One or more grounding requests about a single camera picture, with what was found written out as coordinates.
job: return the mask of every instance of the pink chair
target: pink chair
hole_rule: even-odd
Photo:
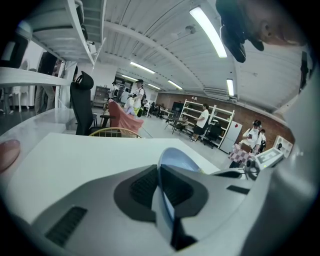
[[[110,119],[110,127],[120,127],[129,129],[135,133],[138,133],[138,130],[144,123],[141,119],[135,119],[131,114],[126,114],[125,111],[120,107],[118,103],[109,100],[108,108],[110,116],[114,116],[114,119]]]

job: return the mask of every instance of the black shorts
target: black shorts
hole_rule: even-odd
[[[195,125],[195,127],[193,128],[193,132],[198,135],[202,135],[205,133],[204,129],[197,125]]]

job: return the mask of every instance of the rattan chair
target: rattan chair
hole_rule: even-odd
[[[121,128],[121,127],[108,127],[108,128],[102,128],[100,130],[97,130],[93,133],[91,133],[89,136],[95,136],[95,137],[116,137],[116,138],[139,138],[142,137],[135,133],[132,130]]]

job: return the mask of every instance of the gray floor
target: gray floor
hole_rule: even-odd
[[[101,121],[99,116],[102,115],[103,110],[102,108],[93,108],[92,111],[97,113],[97,123],[99,125]],[[148,118],[143,116],[141,117],[141,119],[144,120],[144,123],[138,132],[141,137],[179,139],[194,151],[196,151],[198,154],[207,159],[209,162],[211,162],[213,165],[218,167],[220,170],[227,169],[230,166],[232,161],[228,159],[228,154],[221,151],[220,149],[217,149],[216,147],[211,148],[208,145],[204,145],[201,141],[192,142],[189,139],[189,135],[183,132],[179,134],[178,131],[175,131],[172,134],[171,126],[168,126],[165,129],[167,123],[164,119],[161,120],[153,115]]]
[[[12,127],[32,118],[35,115],[34,108],[30,108],[29,110],[23,108],[21,113],[18,108],[14,109],[12,114],[3,114],[3,112],[0,112],[0,136]]]

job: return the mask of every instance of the white table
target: white table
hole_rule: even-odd
[[[64,133],[75,122],[73,109],[54,108],[19,123],[0,136],[0,144],[8,140],[20,142],[18,158],[0,175],[0,192],[5,191],[21,162],[44,137],[49,133]]]
[[[186,153],[207,174],[219,171],[179,139],[101,138],[50,133],[16,170],[4,199],[11,212],[32,223],[44,209],[80,185],[157,164],[162,152],[169,147]]]

